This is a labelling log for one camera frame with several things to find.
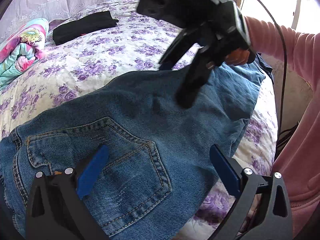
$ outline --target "pink sleeve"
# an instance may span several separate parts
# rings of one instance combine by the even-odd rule
[[[253,48],[260,53],[284,60],[280,35],[273,23],[246,17]],[[320,33],[298,33],[281,26],[287,46],[288,64],[315,90],[320,79]]]

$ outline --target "black cable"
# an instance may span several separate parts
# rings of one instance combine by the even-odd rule
[[[287,144],[287,142],[290,140],[292,134],[290,136],[287,136],[281,143],[279,143],[276,148],[280,148],[281,146]]]
[[[281,139],[278,139],[278,141],[277,141],[277,146],[278,146],[279,144],[281,144],[281,143],[285,140],[285,138],[291,137],[291,136],[293,135],[293,133],[295,132],[295,130],[297,129],[297,127],[298,127],[298,125],[295,125],[295,126],[292,127],[291,129],[288,129],[288,130],[289,130],[289,133],[287,133],[286,135],[284,135]]]
[[[244,4],[244,0],[243,0],[243,2],[242,2],[242,5],[241,5],[241,8],[240,8],[240,10],[242,10],[243,4]]]
[[[281,135],[281,134],[284,134],[285,132],[290,132],[291,129],[292,129],[292,128],[282,131],[282,132],[280,133],[280,135]]]
[[[281,41],[282,41],[282,46],[283,46],[283,52],[284,52],[284,71],[283,71],[283,80],[282,80],[281,104],[280,104],[280,114],[279,114],[279,129],[278,129],[278,138],[279,138],[280,132],[281,132],[281,125],[282,125],[282,112],[283,112],[283,99],[284,99],[285,79],[286,79],[286,75],[287,75],[287,47],[285,45],[284,36],[283,36],[283,33],[281,31],[280,26],[276,23],[276,20],[273,18],[273,16],[269,12],[269,10],[265,7],[265,5],[260,0],[257,0],[257,1],[263,6],[263,8],[266,10],[268,15],[273,20],[273,22],[274,22],[274,24],[275,24],[275,26],[276,26],[276,28],[278,30],[278,33],[280,35],[280,38],[281,38]]]

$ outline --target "blue gripper pad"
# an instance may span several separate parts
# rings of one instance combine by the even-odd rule
[[[216,147],[215,145],[211,146],[209,156],[212,165],[214,166],[214,169],[218,173],[229,195],[236,197],[236,199],[239,199],[241,195],[240,178],[228,162],[228,157],[226,157],[222,152],[220,152],[218,147]],[[230,159],[230,161],[236,162],[236,160],[232,158],[228,159]]]
[[[84,168],[77,181],[77,194],[80,199],[89,195],[100,172],[109,159],[109,149],[106,145],[101,145],[91,161]]]

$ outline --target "denim pocket stitching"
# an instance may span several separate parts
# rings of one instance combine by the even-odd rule
[[[18,152],[15,154],[15,156],[13,157],[13,163],[12,163],[12,168],[13,168],[13,176],[14,176],[14,180],[16,182],[17,188],[20,192],[20,195],[22,197],[22,200],[24,202],[24,205],[27,206],[27,202],[28,202],[28,194],[22,184],[21,178],[20,178],[20,174],[19,174],[19,168],[18,168]]]
[[[30,162],[31,166],[34,167],[35,169],[36,169],[36,168],[39,168],[39,167],[41,167],[41,166],[48,166],[51,175],[53,175],[51,162],[43,162],[43,163],[36,164],[36,163],[33,161],[32,156],[31,156],[31,153],[30,153],[30,149],[29,149],[30,140],[29,140],[29,138],[26,139],[26,142],[25,142],[25,143],[26,143],[26,146],[27,146],[27,154],[28,154],[28,159],[29,159],[29,162]]]
[[[135,220],[132,220],[131,222],[127,223],[126,225],[124,225],[123,227],[121,227],[120,229],[118,229],[117,231],[111,232],[111,234],[109,235],[114,236],[118,233],[120,233],[121,231],[125,230],[126,228],[128,228],[129,226],[133,225],[135,222],[139,221],[141,218],[143,218],[145,215],[147,215],[151,210],[153,210],[162,200],[164,200],[167,195],[169,195],[170,191],[168,191],[161,199],[159,199],[153,206],[151,206],[146,212],[143,213],[143,215],[137,217]]]
[[[157,175],[158,175],[158,177],[159,177],[159,179],[160,179],[161,187],[164,187],[164,184],[163,184],[163,181],[162,181],[161,176],[160,176],[160,174],[159,174],[159,171],[158,171],[158,169],[156,168],[155,163],[154,163],[154,161],[153,161],[153,157],[152,157],[152,154],[151,154],[150,147],[149,147],[148,145],[147,145],[147,147],[148,147],[148,151],[149,151],[149,155],[150,155],[150,159],[151,159],[153,168],[156,170],[156,173],[157,173]]]
[[[117,218],[115,218],[115,219],[113,219],[113,220],[111,220],[111,221],[109,221],[109,222],[106,222],[106,223],[104,223],[104,224],[101,224],[100,226],[101,226],[101,227],[105,227],[105,226],[107,226],[107,225],[109,225],[109,224],[111,224],[111,223],[113,223],[113,222],[115,222],[115,221],[117,221],[117,220],[119,220],[119,219],[121,219],[121,218],[124,218],[125,216],[131,214],[134,210],[137,210],[140,206],[142,206],[143,204],[145,204],[146,202],[148,202],[152,197],[156,196],[157,193],[162,190],[162,188],[163,188],[163,187],[161,187],[161,189],[157,190],[156,193],[154,193],[153,195],[151,195],[151,197],[149,197],[149,198],[146,199],[145,201],[141,202],[138,206],[136,206],[135,208],[133,208],[132,210],[130,210],[128,213],[126,213],[126,214],[124,214],[124,215],[122,215],[122,216],[120,216],[120,217],[117,217]]]
[[[131,157],[131,156],[134,155],[136,152],[141,151],[143,148],[145,148],[145,147],[147,147],[147,146],[148,146],[147,144],[142,144],[142,146],[140,146],[138,149],[133,150],[133,151],[127,153],[126,155],[123,155],[122,157],[114,160],[113,162],[111,162],[111,163],[109,163],[107,166],[105,166],[105,167],[102,169],[102,172],[106,172],[106,171],[109,170],[111,167],[120,164],[120,163],[123,162],[125,159]]]
[[[18,127],[13,129],[13,131],[11,133],[11,136],[12,136],[12,139],[13,139],[13,141],[15,142],[15,144],[17,146],[17,151],[18,151],[20,149],[22,143],[21,143],[20,137],[18,136],[17,128]]]
[[[111,224],[111,223],[113,223],[113,222],[115,222],[115,221],[117,221],[117,220],[119,220],[119,219],[121,219],[121,218],[124,218],[125,216],[131,214],[133,211],[137,210],[140,206],[142,206],[143,204],[145,204],[146,202],[148,202],[150,199],[152,199],[152,197],[156,196],[159,192],[161,192],[161,191],[165,188],[165,185],[164,185],[164,183],[163,183],[163,180],[162,180],[162,178],[161,178],[161,175],[159,174],[159,169],[161,169],[161,170],[164,172],[164,174],[165,174],[165,176],[166,176],[166,178],[167,178],[168,191],[164,194],[164,196],[163,196],[160,200],[156,201],[156,202],[155,202],[149,209],[147,209],[147,211],[145,211],[142,215],[140,215],[140,216],[137,217],[136,219],[132,220],[131,222],[127,223],[126,225],[124,225],[124,226],[121,227],[120,229],[111,232],[111,234],[110,234],[109,236],[114,236],[115,234],[123,231],[123,230],[126,229],[128,226],[134,224],[136,221],[138,221],[139,219],[141,219],[142,217],[144,217],[145,215],[147,215],[153,208],[155,208],[155,207],[156,207],[164,198],[166,198],[167,195],[169,195],[169,193],[172,191],[172,187],[171,187],[171,183],[170,183],[169,176],[168,176],[168,174],[166,173],[164,166],[161,165],[161,160],[159,159],[160,156],[159,156],[159,154],[158,154],[158,151],[156,150],[156,147],[155,147],[155,149],[154,149],[154,151],[155,151],[155,153],[156,153],[156,154],[155,154],[155,157],[157,158],[157,161],[158,161],[158,163],[159,163],[160,166],[161,166],[160,168],[157,168],[157,167],[156,167],[156,165],[155,165],[155,163],[154,163],[154,160],[153,160],[152,151],[151,151],[151,149],[150,149],[150,147],[149,147],[148,144],[147,144],[147,147],[148,147],[148,150],[149,150],[149,154],[150,154],[150,158],[151,158],[151,162],[152,162],[152,164],[153,164],[153,167],[154,167],[154,169],[156,170],[156,173],[157,173],[157,175],[158,175],[158,177],[159,177],[159,179],[160,179],[161,189],[157,190],[157,191],[156,191],[153,195],[151,195],[148,199],[146,199],[144,202],[141,202],[138,206],[136,206],[135,208],[133,208],[132,210],[130,210],[128,213],[126,213],[126,214],[124,214],[124,215],[122,215],[122,216],[120,216],[120,217],[117,217],[117,218],[115,218],[115,219],[113,219],[113,220],[111,220],[111,221],[109,221],[109,222],[107,222],[107,223],[104,223],[104,224],[102,224],[102,225],[100,225],[100,226],[101,226],[101,227],[105,227],[105,226],[107,226],[107,225],[109,225],[109,224]]]
[[[154,193],[153,195],[151,195],[147,200],[145,200],[144,202],[140,203],[138,206],[136,206],[135,208],[131,209],[128,213],[126,213],[125,215],[122,215],[118,218],[113,219],[112,221],[109,221],[107,223],[104,223],[100,226],[106,226],[110,223],[113,223],[131,213],[133,213],[133,211],[137,210],[141,205],[147,203],[148,201],[150,201],[154,196],[156,196],[159,192],[165,190],[167,188],[167,190],[165,190],[165,192],[163,192],[162,194],[163,197],[154,201],[154,203],[151,203],[151,206],[139,217],[135,218],[134,220],[132,220],[131,222],[127,223],[125,226],[121,227],[118,230],[115,230],[114,232],[112,232],[110,236],[113,236],[121,231],[123,231],[125,228],[127,228],[129,225],[132,225],[133,223],[135,223],[136,221],[138,221],[139,219],[141,219],[142,217],[144,217],[146,214],[148,214],[154,207],[156,207],[164,198],[166,198],[166,196],[172,191],[172,187],[171,187],[171,182],[170,182],[170,178],[164,168],[164,166],[162,165],[162,162],[160,160],[160,156],[159,153],[157,151],[156,145],[153,141],[150,140],[144,140],[144,139],[140,139],[134,135],[132,135],[129,131],[127,131],[126,129],[124,129],[122,126],[120,126],[118,123],[116,123],[113,119],[111,119],[110,117],[104,117],[101,118],[99,120],[96,120],[94,122],[91,122],[89,124],[85,124],[82,126],[77,126],[77,127],[73,127],[73,128],[66,128],[66,129],[61,129],[61,130],[55,130],[55,131],[50,131],[50,132],[46,132],[46,133],[42,133],[42,134],[38,134],[38,135],[34,135],[34,136],[29,136],[25,142],[26,146],[27,146],[27,152],[28,152],[28,158],[29,161],[31,163],[31,165],[34,168],[38,168],[40,166],[45,166],[48,165],[50,168],[50,172],[52,172],[51,169],[51,163],[50,162],[46,162],[46,163],[41,163],[41,164],[36,164],[31,156],[31,152],[29,149],[29,145],[31,141],[35,141],[38,139],[42,139],[42,138],[47,138],[47,137],[51,137],[51,136],[56,136],[56,135],[61,135],[61,134],[86,134],[88,132],[90,132],[92,130],[92,128],[95,128],[95,126],[97,126],[97,124],[99,125],[99,129],[105,127],[105,126],[109,126],[110,128],[112,128],[116,133],[118,133],[119,135],[121,135],[122,137],[126,138],[129,141],[132,141],[134,143],[140,144],[141,147],[139,147],[139,149],[137,150],[133,150],[132,152],[127,153],[125,156],[122,156],[120,159],[115,160],[113,163],[110,163],[110,166],[107,166],[106,169],[103,169],[103,171],[108,170],[111,166],[114,166],[116,164],[121,163],[123,160],[125,160],[126,158],[132,156],[133,154],[135,154],[136,152],[142,150],[144,147],[148,147],[148,151],[149,151],[149,155],[151,158],[151,162],[152,165],[154,167],[154,169],[156,170],[156,173],[159,177],[160,183],[161,183],[161,189],[157,190],[156,193]],[[163,178],[162,176],[166,177],[166,185],[164,184]]]

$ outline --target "metal screw head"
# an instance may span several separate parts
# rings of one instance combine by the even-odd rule
[[[38,172],[36,173],[36,177],[37,177],[37,178],[41,178],[42,175],[43,175],[42,171],[38,171]]]
[[[247,175],[251,175],[253,173],[253,171],[250,168],[245,168],[244,173]]]
[[[275,177],[276,177],[277,179],[281,179],[282,175],[281,175],[280,172],[275,172]]]
[[[66,168],[66,169],[64,170],[64,173],[67,174],[67,175],[73,173],[73,168]]]

